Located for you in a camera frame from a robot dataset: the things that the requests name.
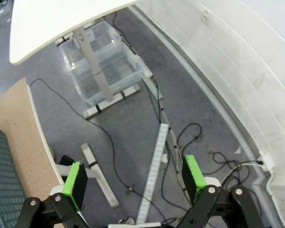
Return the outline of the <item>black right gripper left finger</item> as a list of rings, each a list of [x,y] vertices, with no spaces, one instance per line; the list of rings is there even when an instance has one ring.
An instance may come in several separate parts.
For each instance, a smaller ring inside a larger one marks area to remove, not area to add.
[[[87,180],[84,164],[81,161],[73,163],[61,192],[45,200],[30,197],[24,201],[16,227],[53,228],[62,224],[65,228],[87,228],[87,222],[79,214]]]

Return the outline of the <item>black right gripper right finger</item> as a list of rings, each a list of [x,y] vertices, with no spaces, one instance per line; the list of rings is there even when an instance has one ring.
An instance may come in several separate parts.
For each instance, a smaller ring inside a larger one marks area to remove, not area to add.
[[[192,207],[179,228],[203,228],[211,216],[222,217],[229,228],[263,228],[265,225],[247,188],[224,189],[215,179],[206,183],[193,155],[184,155],[181,170]]]

